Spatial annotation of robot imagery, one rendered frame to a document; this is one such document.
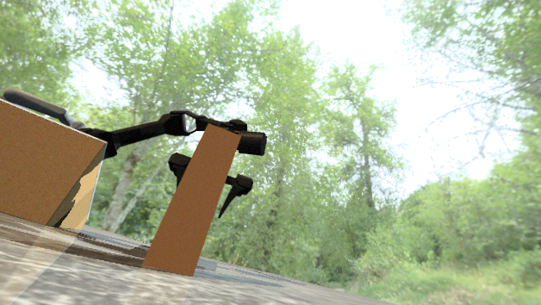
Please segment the tan wooden post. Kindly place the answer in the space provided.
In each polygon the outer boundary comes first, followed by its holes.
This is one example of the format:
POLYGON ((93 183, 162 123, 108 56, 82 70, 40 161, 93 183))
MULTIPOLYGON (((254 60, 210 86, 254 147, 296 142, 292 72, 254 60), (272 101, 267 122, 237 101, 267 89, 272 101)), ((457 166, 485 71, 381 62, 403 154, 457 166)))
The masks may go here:
POLYGON ((194 276, 240 138, 207 125, 143 265, 194 276))

